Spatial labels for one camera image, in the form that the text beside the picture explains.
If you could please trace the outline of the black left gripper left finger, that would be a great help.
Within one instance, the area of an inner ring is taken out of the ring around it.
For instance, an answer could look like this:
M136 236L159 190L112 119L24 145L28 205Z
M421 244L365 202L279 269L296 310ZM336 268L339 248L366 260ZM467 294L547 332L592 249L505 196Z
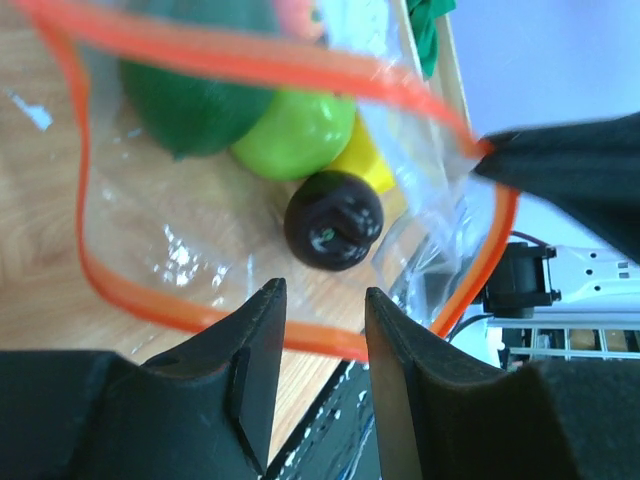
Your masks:
M5 479L255 479L268 469L286 283L143 364L112 351L1 355Z

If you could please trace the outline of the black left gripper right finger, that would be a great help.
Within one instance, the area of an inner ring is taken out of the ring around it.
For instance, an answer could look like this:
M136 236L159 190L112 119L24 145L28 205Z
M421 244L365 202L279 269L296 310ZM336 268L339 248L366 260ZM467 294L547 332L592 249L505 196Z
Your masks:
M639 365L544 360L508 373L377 288L366 343L385 479L635 479Z

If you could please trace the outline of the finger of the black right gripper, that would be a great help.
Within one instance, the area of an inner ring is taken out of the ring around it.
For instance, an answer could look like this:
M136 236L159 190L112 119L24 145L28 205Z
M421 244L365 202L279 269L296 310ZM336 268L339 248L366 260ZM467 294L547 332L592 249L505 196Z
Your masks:
M639 260L639 115L501 132L475 167L544 199Z

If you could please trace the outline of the clear zip top bag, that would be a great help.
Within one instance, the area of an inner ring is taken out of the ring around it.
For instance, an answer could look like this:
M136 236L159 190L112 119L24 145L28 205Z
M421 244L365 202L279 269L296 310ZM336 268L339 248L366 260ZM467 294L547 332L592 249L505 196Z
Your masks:
M365 360L363 297L447 336L516 191L475 168L452 1L19 1L67 82L109 303L201 331L272 278L287 349Z

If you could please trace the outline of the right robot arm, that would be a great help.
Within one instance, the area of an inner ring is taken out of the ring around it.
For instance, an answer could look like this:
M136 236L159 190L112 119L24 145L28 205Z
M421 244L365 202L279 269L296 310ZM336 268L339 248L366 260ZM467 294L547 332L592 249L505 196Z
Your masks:
M639 288L639 116L512 130L474 171L543 199L613 247L507 245L476 300L494 318Z

